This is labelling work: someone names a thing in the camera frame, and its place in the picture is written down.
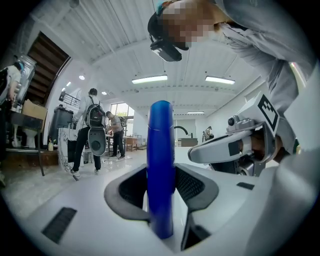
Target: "floor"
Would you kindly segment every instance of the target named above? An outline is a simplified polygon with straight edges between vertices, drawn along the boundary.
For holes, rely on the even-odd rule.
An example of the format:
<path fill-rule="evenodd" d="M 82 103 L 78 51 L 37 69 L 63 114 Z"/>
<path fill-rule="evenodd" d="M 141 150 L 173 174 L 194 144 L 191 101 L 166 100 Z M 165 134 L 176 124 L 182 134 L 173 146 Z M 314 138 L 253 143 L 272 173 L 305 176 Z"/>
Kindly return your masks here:
<path fill-rule="evenodd" d="M 98 175 L 126 169 L 128 172 L 146 163 L 146 150 L 127 152 L 127 159 L 116 161 L 105 161 L 107 157 L 101 158 L 101 170 Z M 80 168 L 81 179 L 95 176 L 94 164 L 88 163 Z M 6 188 L 1 189 L 11 212 L 19 218 L 27 218 L 36 208 L 44 204 L 64 188 L 76 182 L 74 178 L 61 170 L 58 166 L 44 169 L 45 176 L 42 177 L 39 168 L 31 170 L 7 170 L 5 175 Z"/>

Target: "man in gray shirt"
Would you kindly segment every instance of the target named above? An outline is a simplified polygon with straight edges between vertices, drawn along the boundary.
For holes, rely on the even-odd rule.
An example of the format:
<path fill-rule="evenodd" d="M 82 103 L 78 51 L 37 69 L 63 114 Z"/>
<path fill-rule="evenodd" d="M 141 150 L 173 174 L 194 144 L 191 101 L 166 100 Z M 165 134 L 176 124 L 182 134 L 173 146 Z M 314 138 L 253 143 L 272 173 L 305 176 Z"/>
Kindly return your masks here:
<path fill-rule="evenodd" d="M 122 142 L 124 138 L 124 129 L 121 126 L 120 118 L 112 114 L 110 111 L 107 111 L 105 115 L 111 121 L 111 126 L 108 128 L 108 131 L 112 130 L 113 132 L 113 154 L 111 157 L 112 158 L 117 157 L 118 146 L 119 146 L 119 151 L 121 153 L 121 156 L 119 157 L 119 159 L 122 159 L 125 157 L 125 150 Z"/>

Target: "gray shirt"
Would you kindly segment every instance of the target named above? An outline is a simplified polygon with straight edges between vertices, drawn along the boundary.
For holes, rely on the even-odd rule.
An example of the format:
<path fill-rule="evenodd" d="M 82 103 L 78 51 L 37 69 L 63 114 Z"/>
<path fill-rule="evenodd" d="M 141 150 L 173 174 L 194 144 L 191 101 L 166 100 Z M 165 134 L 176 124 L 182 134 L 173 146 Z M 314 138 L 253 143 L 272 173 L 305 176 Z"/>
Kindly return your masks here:
<path fill-rule="evenodd" d="M 289 62 L 295 62 L 308 80 L 317 60 L 304 32 L 272 0 L 211 1 L 240 25 L 224 23 L 221 30 L 230 48 L 266 81 L 280 115 L 276 134 L 292 153 L 296 136 L 284 112 L 298 96 L 298 85 Z"/>
<path fill-rule="evenodd" d="M 113 129 L 113 130 L 112 130 L 113 133 L 117 133 L 117 132 L 120 132 L 120 131 L 123 130 L 123 128 L 122 128 L 122 126 L 121 126 L 120 118 L 115 115 L 115 116 L 111 119 L 111 125 L 112 125 L 112 126 L 115 126 L 115 125 L 117 125 L 117 124 L 119 124 L 120 127 L 117 128 L 117 129 Z"/>

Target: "blue water bottle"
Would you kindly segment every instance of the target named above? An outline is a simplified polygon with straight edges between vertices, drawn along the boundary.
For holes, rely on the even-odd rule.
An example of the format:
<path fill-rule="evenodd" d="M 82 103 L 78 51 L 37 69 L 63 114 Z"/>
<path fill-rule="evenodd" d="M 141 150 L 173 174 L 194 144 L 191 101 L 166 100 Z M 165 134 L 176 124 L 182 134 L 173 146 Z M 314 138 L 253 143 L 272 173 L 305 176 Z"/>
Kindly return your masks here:
<path fill-rule="evenodd" d="M 146 150 L 150 227 L 160 239 L 166 239 L 173 234 L 172 194 L 176 173 L 173 108 L 165 100 L 150 108 Z"/>

